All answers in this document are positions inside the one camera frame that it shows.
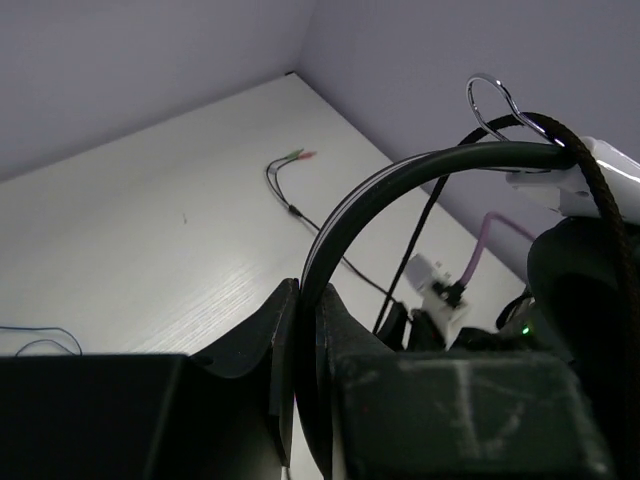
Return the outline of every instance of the black cable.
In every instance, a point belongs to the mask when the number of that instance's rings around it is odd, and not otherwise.
[[[7,330],[7,331],[13,331],[13,332],[61,332],[69,336],[69,338],[71,338],[73,342],[76,344],[76,346],[78,347],[78,355],[83,354],[82,347],[80,346],[80,342],[78,342],[78,339],[71,332],[69,332],[68,330],[65,330],[62,327],[13,327],[13,326],[0,325],[0,330]],[[55,340],[50,340],[50,341],[52,343],[58,343]],[[25,347],[28,347],[28,346],[29,344],[22,347],[20,350],[18,350],[18,353],[23,351]]]
[[[520,306],[522,302],[531,298],[531,292],[525,290],[522,294],[511,300],[500,312],[498,318],[496,319],[496,328],[498,330],[502,330],[504,326],[509,321],[511,314]]]
[[[280,170],[282,168],[286,167],[287,165],[289,165],[290,163],[295,162],[296,160],[297,160],[297,158],[282,157],[282,158],[278,158],[278,159],[273,160],[272,162],[270,162],[267,165],[266,169],[265,169],[265,177],[267,179],[267,184],[269,185],[269,188],[271,189],[273,194],[278,199],[280,199],[280,201],[287,208],[287,210],[289,211],[289,213],[291,215],[293,215],[294,217],[297,217],[301,221],[305,222],[307,225],[309,225],[316,232],[319,232],[320,231],[320,226],[317,225],[313,220],[311,220],[305,214],[303,214],[295,205],[291,204],[287,200],[287,198],[285,197],[285,195],[284,195],[284,193],[282,191],[282,188],[280,187],[280,182],[278,181],[278,173],[280,172]],[[274,168],[274,166],[278,162],[282,162],[282,163]],[[370,285],[372,288],[375,288],[377,291],[379,291],[380,293],[385,295],[385,298],[387,297],[387,294],[388,294],[387,290],[382,288],[380,285],[378,285],[376,282],[374,282],[369,277],[367,277],[364,273],[362,273],[353,263],[351,263],[349,261],[349,259],[347,259],[347,257],[345,257],[345,256],[342,257],[342,263],[344,263],[362,281],[364,281],[365,283]],[[390,301],[392,301],[394,303],[398,303],[398,301],[395,298],[393,298],[393,296],[390,297]]]
[[[64,350],[65,352],[67,352],[69,355],[80,355],[78,353],[72,352],[71,350],[69,350],[67,347],[65,347],[64,345],[62,345],[60,342],[57,342],[56,340],[53,340],[51,338],[41,338],[40,340],[33,340],[32,342],[27,343],[26,345],[23,345],[20,350],[18,350],[16,352],[16,354],[14,355],[15,357],[19,357],[20,354],[22,352],[24,352],[25,350],[27,350],[29,347],[31,347],[32,345],[36,345],[38,343],[53,343],[54,345],[57,345],[58,347],[60,347],[62,350]]]
[[[507,117],[501,117],[501,118],[492,120],[491,122],[489,122],[489,126],[494,128],[495,130],[501,130],[503,128],[507,128],[515,125],[521,125],[520,123],[514,123],[514,122],[515,122],[515,118],[513,116],[507,116]],[[488,133],[482,128],[476,128],[464,139],[462,139],[462,141],[458,145],[470,145],[472,143],[476,143],[480,141],[482,138],[486,137],[487,135]],[[436,182],[435,187],[433,187],[431,196],[429,197],[429,200],[427,200],[427,204],[425,205],[424,209],[422,210],[422,213],[420,214],[418,223],[416,224],[413,230],[413,233],[411,234],[411,239],[409,240],[409,244],[407,245],[404,255],[402,256],[402,260],[400,260],[400,265],[398,265],[398,269],[396,270],[393,280],[391,281],[391,285],[389,286],[389,290],[388,290],[388,295],[384,299],[382,307],[380,308],[380,313],[378,313],[378,318],[376,319],[375,326],[373,327],[373,333],[377,333],[378,329],[382,325],[382,319],[384,318],[384,315],[389,306],[389,298],[391,297],[391,295],[393,295],[393,292],[398,286],[398,282],[400,281],[400,277],[402,277],[402,273],[404,272],[404,269],[407,268],[407,264],[411,259],[411,254],[413,253],[413,249],[415,248],[416,243],[418,242],[418,238],[420,237],[420,234],[422,233],[424,225],[427,222],[427,218],[429,217],[429,214],[431,213],[431,210],[433,209],[434,205],[437,203],[438,198],[440,197],[440,194],[442,193],[442,190],[444,189],[444,186],[447,183],[447,180],[449,180],[449,175],[440,177]]]
[[[424,228],[424,224],[427,222],[427,218],[433,210],[433,207],[438,202],[438,197],[442,193],[444,186],[447,184],[447,180],[449,176],[440,177],[436,182],[436,186],[433,188],[433,192],[431,192],[431,196],[429,200],[427,200],[427,204],[425,205],[422,213],[420,214],[420,218],[418,219],[418,223],[413,229],[413,233],[411,234],[411,238],[409,239],[409,243],[407,244],[407,248],[404,251],[404,255],[402,256],[402,260],[400,261],[400,265],[398,265],[398,269],[396,270],[395,275],[393,276],[393,280],[391,281],[391,285],[389,286],[389,291],[387,292],[387,296],[384,299],[382,304],[382,308],[380,308],[380,313],[378,313],[378,318],[376,319],[376,323],[373,327],[373,333],[378,333],[380,326],[382,325],[382,320],[384,319],[384,315],[387,312],[387,307],[389,306],[389,301],[392,298],[393,292],[400,281],[400,277],[404,272],[404,269],[407,267],[407,263],[411,259],[411,254],[413,253],[413,249],[418,243],[418,238],[420,238],[420,234],[422,233],[422,229]]]

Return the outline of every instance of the white desk surface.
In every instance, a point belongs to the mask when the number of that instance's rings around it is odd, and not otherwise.
[[[282,170],[281,185],[319,224],[389,162],[290,75],[1,184],[1,323],[63,326],[86,352],[196,352],[300,276],[313,237],[263,170],[303,147],[318,155]],[[416,190],[387,208],[348,258],[388,286],[426,199]],[[436,207],[417,251],[457,278],[474,245]],[[382,295],[343,266],[332,281],[371,328]],[[485,252],[465,294],[467,324],[491,325],[522,288]],[[396,297],[421,303],[404,279]],[[39,338],[0,335],[2,354]]]

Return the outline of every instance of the gray wall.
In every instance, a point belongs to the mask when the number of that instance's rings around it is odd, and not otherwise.
[[[476,71],[502,79],[523,109],[640,159],[639,25],[637,0],[319,0],[298,69],[393,159],[477,126],[464,94]],[[507,113],[491,90],[478,100],[489,118]],[[452,178],[442,203],[474,233],[489,210],[536,233],[558,220],[497,173]],[[490,246],[524,277],[525,241],[497,227]]]
[[[293,69],[314,4],[1,2],[0,178]]]

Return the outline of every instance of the braided black cable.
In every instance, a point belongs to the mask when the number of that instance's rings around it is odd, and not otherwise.
[[[614,245],[613,266],[618,288],[626,300],[627,319],[624,323],[623,359],[625,371],[625,452],[624,478],[640,478],[640,282],[634,267],[633,253],[624,220],[611,193],[598,162],[580,138],[557,120],[540,113],[524,112],[528,118],[540,125],[552,138],[560,140],[571,157],[575,159],[585,177],[587,186],[603,223],[610,232]],[[505,115],[488,122],[494,130],[523,126],[513,115]],[[487,133],[477,128],[460,142],[475,143]]]

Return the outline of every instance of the metal hook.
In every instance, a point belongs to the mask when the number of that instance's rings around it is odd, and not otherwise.
[[[473,114],[475,115],[476,120],[478,120],[478,123],[480,124],[480,126],[485,132],[494,136],[495,138],[497,138],[502,142],[509,141],[509,139],[504,135],[502,135],[500,132],[493,130],[482,117],[482,114],[480,113],[480,110],[476,105],[475,99],[473,98],[473,83],[476,80],[482,80],[484,82],[487,82],[489,85],[491,85],[496,90],[498,90],[500,92],[500,95],[502,95],[502,98],[504,98],[507,101],[507,105],[509,105],[509,109],[511,110],[511,113],[513,114],[513,116],[522,125],[524,125],[525,127],[529,127],[531,130],[533,130],[535,133],[540,135],[542,138],[544,138],[548,142],[555,143],[556,145],[564,147],[564,144],[560,140],[549,135],[544,130],[544,128],[542,128],[540,125],[538,125],[529,117],[527,117],[526,115],[523,115],[520,112],[520,110],[518,109],[518,106],[516,105],[516,102],[513,101],[513,98],[511,97],[509,90],[505,88],[505,86],[502,84],[500,80],[486,73],[476,73],[475,75],[472,75],[469,78],[469,80],[467,80],[467,100],[469,101],[469,105],[471,106],[471,110],[473,110]]]

